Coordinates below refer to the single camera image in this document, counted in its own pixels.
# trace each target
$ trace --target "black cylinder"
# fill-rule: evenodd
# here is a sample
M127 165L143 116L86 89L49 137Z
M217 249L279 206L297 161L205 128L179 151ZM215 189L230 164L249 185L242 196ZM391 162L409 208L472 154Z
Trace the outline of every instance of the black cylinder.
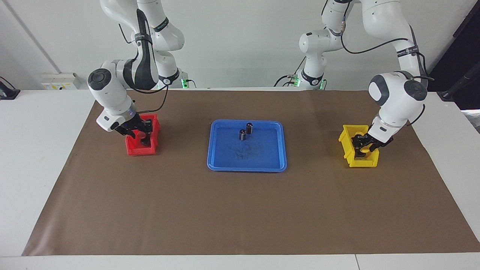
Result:
M247 123L247 134L252 134L253 131L253 124Z
M244 141L246 138L247 138L247 132L246 132L246 130L241 129L241 130L240 130L240 134L239 134L239 139L240 139L240 141Z

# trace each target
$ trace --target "white table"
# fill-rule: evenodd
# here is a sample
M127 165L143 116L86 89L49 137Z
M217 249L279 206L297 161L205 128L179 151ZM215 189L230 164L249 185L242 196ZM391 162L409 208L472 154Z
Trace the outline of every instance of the white table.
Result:
M0 101L0 270L470 270L480 267L480 253L20 257L93 102L88 90L23 91L15 101ZM477 210L480 206L477 173L480 135L455 104L443 103L435 93L429 93L426 105L414 129L480 239L480 211Z

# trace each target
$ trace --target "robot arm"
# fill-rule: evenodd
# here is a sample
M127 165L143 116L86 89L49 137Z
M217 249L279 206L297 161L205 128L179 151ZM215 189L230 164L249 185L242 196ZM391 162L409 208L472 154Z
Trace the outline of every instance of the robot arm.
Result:
M133 130L149 134L151 125L142 121L126 88L151 89L158 83L153 41L145 13L131 0L100 0L110 18L128 25L134 34L137 55L133 59L106 61L88 77L88 87L104 107L97 123L106 131L116 130L135 137Z
M169 51L183 48L185 37L167 18L160 0L137 0L137 3L145 12L153 30L153 49L159 80L163 85L170 86L180 78L182 71Z
M385 41L397 38L403 40L392 42L401 70L376 75L370 82L370 96L380 106L380 111L368 133L353 138L357 157L364 156L364 147L370 145L369 151L374 151L390 143L392 136L408 119L420 114L427 96L426 73L420 64L419 48L413 30L402 14L400 3L391 0L360 2L363 7L363 24L369 35Z
M303 34L300 37L300 50L305 53L305 67L297 73L298 86L317 90L323 79L327 61L324 52L336 51L343 48L340 36L343 35L342 22L349 15L347 3L327 0L322 13L322 22L325 29Z

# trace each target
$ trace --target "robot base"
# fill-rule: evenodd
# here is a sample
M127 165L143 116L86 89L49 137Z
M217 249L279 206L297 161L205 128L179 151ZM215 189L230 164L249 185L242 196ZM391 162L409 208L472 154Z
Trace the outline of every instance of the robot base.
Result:
M156 114L141 114L140 118L142 120L151 120L153 131L148 134L150 141L148 144L142 143L142 135L139 134L140 131L134 130L135 139L132 136L127 136L125 138L125 145L127 147L127 154L129 156L148 156L154 155L156 147L158 146L158 131L160 131L160 123L158 122Z
M169 89L180 89L180 88L190 88L190 84L189 82L187 82L188 80L188 73L182 71L181 69L180 70L180 76L172 82L172 84L170 84L168 87ZM158 84L152 89L152 90L159 90L161 88L163 88L165 86L165 84L162 83L161 80L158 81Z

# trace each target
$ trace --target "green light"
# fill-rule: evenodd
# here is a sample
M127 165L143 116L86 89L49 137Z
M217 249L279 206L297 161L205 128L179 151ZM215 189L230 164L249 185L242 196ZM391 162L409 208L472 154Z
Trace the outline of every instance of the green light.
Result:
M293 75L293 79L295 79L295 82L293 82L294 86L300 86L300 79L298 78L297 75Z
M188 84L187 84L187 81L186 81L186 80L182 79L182 80L181 80L181 84L182 84L183 89L187 89L187 88L188 88Z

